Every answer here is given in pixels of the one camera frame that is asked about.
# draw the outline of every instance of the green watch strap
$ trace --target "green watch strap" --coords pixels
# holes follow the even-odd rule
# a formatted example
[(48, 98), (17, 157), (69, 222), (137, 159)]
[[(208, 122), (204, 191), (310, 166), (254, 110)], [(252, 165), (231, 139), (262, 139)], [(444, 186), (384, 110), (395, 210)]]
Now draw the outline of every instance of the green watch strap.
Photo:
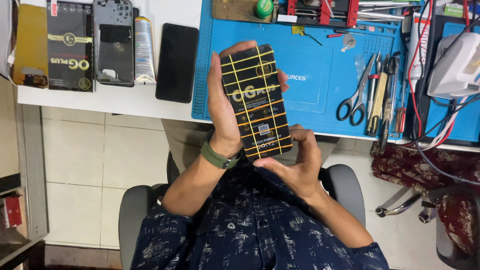
[(222, 168), (222, 169), (231, 169), (237, 162), (240, 160), (239, 154), (234, 156), (231, 159), (226, 159), (213, 151), (208, 142), (204, 142), (204, 145), (200, 149), (203, 157), (213, 165)]

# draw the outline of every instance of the phone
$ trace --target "phone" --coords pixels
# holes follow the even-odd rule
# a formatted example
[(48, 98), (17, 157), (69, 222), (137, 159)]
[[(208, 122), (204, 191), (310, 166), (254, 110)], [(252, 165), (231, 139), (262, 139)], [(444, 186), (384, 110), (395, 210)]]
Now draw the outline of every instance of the phone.
[(95, 75), (101, 84), (133, 87), (133, 6), (129, 0), (94, 4)]
[(155, 97), (189, 103), (197, 55), (198, 29), (163, 24)]

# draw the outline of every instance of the glue tube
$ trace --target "glue tube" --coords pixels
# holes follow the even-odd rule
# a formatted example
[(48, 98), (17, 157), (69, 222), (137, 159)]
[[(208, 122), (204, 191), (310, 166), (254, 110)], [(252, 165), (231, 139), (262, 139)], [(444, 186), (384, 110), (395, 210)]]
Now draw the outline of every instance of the glue tube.
[(156, 84), (152, 23), (145, 17), (135, 18), (135, 84)]
[[(427, 55), (427, 45), (428, 45), (428, 36), (430, 35), (430, 22), (426, 25), (427, 18), (423, 17), (420, 20), (420, 13), (413, 14), (413, 23), (412, 23), (412, 30), (410, 36), (410, 45), (409, 45), (409, 54), (408, 54), (408, 64), (407, 67), (410, 67), (410, 63), (413, 59), (413, 54), (415, 53), (415, 49), (417, 48), (417, 44), (419, 42), (419, 32), (418, 27), (420, 24), (420, 33), (423, 31), (423, 28), (426, 27), (425, 32), (420, 37), (420, 48), (413, 60), (412, 70), (410, 71), (410, 78), (412, 80), (412, 86), (415, 91), (415, 84), (420, 79), (421, 75), (421, 64), (420, 61), (425, 66), (425, 56)], [(404, 72), (405, 80), (408, 80), (408, 71)]]

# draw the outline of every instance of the shirt button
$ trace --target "shirt button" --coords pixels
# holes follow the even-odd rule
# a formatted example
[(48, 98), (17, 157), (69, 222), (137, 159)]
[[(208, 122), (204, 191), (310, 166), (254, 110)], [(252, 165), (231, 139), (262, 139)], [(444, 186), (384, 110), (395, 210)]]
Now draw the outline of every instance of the shirt button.
[(261, 227), (266, 227), (268, 225), (268, 221), (267, 220), (259, 221), (258, 225), (260, 225)]

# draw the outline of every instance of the hand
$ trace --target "hand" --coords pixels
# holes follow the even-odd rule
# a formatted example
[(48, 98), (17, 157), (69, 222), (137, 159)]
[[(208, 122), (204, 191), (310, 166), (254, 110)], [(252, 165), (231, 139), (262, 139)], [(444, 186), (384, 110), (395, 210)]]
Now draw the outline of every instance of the hand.
[[(220, 55), (212, 53), (210, 71), (207, 76), (208, 84), (208, 111), (215, 126), (215, 133), (210, 140), (210, 147), (215, 153), (231, 158), (242, 148), (240, 131), (235, 117), (235, 112), (223, 91), (222, 68), (220, 58), (257, 46), (255, 40), (242, 41), (223, 50)], [(289, 86), (285, 83), (287, 75), (278, 69), (280, 89), (285, 92)]]
[(322, 166), (321, 151), (311, 129), (303, 129), (299, 124), (289, 129), (292, 140), (299, 143), (295, 165), (285, 166), (273, 158), (258, 159), (253, 164), (274, 172), (293, 193), (308, 203), (309, 199), (323, 192), (318, 181), (318, 173)]

